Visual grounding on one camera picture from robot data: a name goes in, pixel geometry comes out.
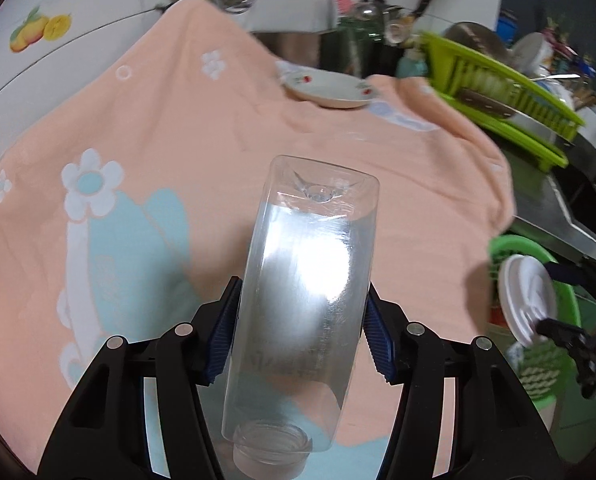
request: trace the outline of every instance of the screw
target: screw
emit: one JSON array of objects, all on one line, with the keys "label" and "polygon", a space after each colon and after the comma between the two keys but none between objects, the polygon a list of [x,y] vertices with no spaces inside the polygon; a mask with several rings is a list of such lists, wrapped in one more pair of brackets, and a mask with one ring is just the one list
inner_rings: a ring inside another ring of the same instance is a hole
[{"label": "screw", "polygon": [[181,337],[182,336],[185,336],[185,335],[189,335],[193,331],[194,331],[194,327],[192,327],[189,323],[181,323],[174,330],[174,332],[176,333],[176,335],[179,335]]},{"label": "screw", "polygon": [[476,346],[481,350],[491,350],[493,343],[486,337],[479,337],[476,339]]},{"label": "screw", "polygon": [[411,335],[423,335],[425,333],[425,327],[420,323],[409,323],[407,325],[407,332]]},{"label": "screw", "polygon": [[107,339],[107,348],[110,350],[115,350],[116,348],[120,348],[123,343],[123,338],[121,338],[119,335],[115,335]]}]

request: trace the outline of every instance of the clear plastic bottle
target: clear plastic bottle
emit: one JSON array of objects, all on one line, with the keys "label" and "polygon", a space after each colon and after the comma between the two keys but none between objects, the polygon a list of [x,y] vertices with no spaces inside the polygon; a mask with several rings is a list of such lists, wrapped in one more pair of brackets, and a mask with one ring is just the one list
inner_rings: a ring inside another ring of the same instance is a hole
[{"label": "clear plastic bottle", "polygon": [[378,180],[278,156],[249,249],[222,421],[236,466],[298,476],[331,446],[364,314]]}]

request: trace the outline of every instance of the green dish rack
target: green dish rack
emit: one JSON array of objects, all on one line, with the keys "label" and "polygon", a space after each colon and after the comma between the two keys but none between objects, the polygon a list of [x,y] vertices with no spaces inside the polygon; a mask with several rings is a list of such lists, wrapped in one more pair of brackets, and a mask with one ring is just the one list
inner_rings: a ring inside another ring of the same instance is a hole
[{"label": "green dish rack", "polygon": [[554,144],[520,130],[513,124],[456,99],[465,88],[534,118],[565,140],[571,141],[584,121],[574,110],[520,72],[483,54],[431,32],[423,33],[430,70],[429,83],[453,108],[482,128],[491,130],[532,153],[542,171],[565,168],[569,161]]},{"label": "green dish rack", "polygon": [[[513,254],[533,256],[543,264],[556,261],[547,250],[529,238],[517,235],[494,238],[489,244],[489,275],[494,286],[497,286],[500,265]],[[578,300],[573,287],[566,283],[553,282],[553,288],[558,303],[558,319],[581,326]],[[488,335],[502,353],[516,341],[510,334],[498,337],[494,333]],[[516,374],[536,409],[542,410],[556,401],[556,396],[563,391],[575,369],[574,361],[567,352],[558,348],[553,341],[547,340],[523,349],[522,364]]]}]

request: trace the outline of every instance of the white flower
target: white flower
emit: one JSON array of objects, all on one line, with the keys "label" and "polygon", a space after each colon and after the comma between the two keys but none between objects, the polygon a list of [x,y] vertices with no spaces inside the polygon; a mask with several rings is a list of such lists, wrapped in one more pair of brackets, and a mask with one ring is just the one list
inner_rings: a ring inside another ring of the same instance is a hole
[{"label": "white flower", "polygon": [[5,195],[11,190],[11,180],[7,179],[5,170],[0,170],[0,202],[5,198]]},{"label": "white flower", "polygon": [[220,72],[227,68],[225,62],[222,59],[220,59],[219,50],[205,52],[201,56],[201,59],[203,60],[204,74],[209,76],[214,81],[216,81],[220,77]]},{"label": "white flower", "polygon": [[85,218],[87,206],[94,216],[105,216],[116,204],[114,189],[123,181],[123,168],[110,160],[102,168],[100,156],[93,148],[82,153],[80,165],[62,168],[62,184],[67,189],[64,210],[72,220]]}]

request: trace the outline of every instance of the knife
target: knife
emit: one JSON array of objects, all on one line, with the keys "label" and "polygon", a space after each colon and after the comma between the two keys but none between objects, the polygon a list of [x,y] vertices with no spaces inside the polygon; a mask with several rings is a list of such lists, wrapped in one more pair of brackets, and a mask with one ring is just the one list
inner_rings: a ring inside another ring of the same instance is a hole
[{"label": "knife", "polygon": [[476,110],[485,112],[486,114],[495,115],[505,121],[505,123],[513,124],[519,130],[532,134],[540,140],[553,144],[558,137],[558,134],[552,129],[539,123],[534,118],[515,110],[511,106],[507,106],[500,101],[496,101],[491,97],[479,94],[467,88],[461,88],[456,94],[456,99],[469,105]]}]

